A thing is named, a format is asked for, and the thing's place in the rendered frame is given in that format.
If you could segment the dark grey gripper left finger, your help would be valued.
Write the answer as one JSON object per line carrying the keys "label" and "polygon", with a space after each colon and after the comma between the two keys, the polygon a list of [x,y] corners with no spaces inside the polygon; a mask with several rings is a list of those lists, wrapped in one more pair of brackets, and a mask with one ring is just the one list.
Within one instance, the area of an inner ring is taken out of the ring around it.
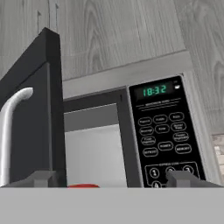
{"label": "dark grey gripper left finger", "polygon": [[35,171],[29,177],[10,183],[7,187],[57,187],[56,171]]}

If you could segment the black microwave door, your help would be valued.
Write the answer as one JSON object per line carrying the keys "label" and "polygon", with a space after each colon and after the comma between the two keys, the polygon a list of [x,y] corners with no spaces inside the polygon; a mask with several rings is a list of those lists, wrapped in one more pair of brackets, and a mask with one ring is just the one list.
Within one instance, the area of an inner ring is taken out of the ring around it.
{"label": "black microwave door", "polygon": [[67,185],[60,35],[47,28],[32,41],[0,80],[0,109],[22,88],[30,99],[14,110],[10,183],[35,171],[57,172],[57,187]]}

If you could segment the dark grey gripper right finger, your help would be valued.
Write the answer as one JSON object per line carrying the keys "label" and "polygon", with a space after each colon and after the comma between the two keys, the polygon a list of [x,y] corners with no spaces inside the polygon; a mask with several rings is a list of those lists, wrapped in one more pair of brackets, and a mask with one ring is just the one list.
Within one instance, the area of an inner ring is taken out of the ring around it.
{"label": "dark grey gripper right finger", "polygon": [[221,185],[214,184],[205,180],[201,180],[191,174],[189,171],[168,171],[166,173],[167,187],[178,187],[178,188],[221,188]]}

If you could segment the red round object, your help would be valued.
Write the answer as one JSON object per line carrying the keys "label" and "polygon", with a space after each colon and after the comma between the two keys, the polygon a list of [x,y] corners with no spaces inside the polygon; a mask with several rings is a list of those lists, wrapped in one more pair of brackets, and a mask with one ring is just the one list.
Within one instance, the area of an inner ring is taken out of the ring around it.
{"label": "red round object", "polygon": [[100,188],[100,187],[95,184],[76,184],[76,185],[69,185],[68,188]]}

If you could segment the grey wooden cupboard door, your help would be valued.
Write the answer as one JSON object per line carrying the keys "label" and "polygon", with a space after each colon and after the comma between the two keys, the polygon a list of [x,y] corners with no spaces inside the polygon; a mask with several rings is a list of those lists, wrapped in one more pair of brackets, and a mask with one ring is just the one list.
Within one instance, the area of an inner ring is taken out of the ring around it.
{"label": "grey wooden cupboard door", "polygon": [[0,0],[0,79],[49,26],[50,0]]}
{"label": "grey wooden cupboard door", "polygon": [[213,135],[224,134],[224,0],[174,0]]}
{"label": "grey wooden cupboard door", "polygon": [[173,0],[59,0],[63,79],[185,49]]}

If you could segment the silver and black microwave oven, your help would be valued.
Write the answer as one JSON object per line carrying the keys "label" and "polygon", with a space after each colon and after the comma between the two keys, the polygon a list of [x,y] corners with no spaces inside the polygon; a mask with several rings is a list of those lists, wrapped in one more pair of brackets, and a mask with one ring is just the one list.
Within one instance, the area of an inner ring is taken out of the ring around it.
{"label": "silver and black microwave oven", "polygon": [[169,171],[222,186],[189,52],[63,83],[69,185],[166,187]]}

